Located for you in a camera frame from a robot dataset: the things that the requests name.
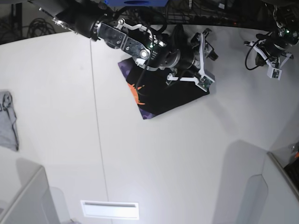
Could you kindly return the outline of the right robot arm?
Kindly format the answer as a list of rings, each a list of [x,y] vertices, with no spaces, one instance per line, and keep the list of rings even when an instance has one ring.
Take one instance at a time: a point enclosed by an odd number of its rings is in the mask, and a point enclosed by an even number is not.
[[[34,0],[57,25],[130,55],[137,66],[157,69],[200,68],[199,50],[186,39],[177,25],[165,33],[166,18],[151,7],[102,8],[92,0]]]

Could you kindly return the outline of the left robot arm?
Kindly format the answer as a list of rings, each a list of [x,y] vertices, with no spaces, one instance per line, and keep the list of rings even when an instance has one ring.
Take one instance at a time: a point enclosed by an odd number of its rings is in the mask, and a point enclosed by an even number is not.
[[[274,19],[271,34],[259,47],[268,58],[279,58],[299,43],[299,2],[297,0],[265,0]]]

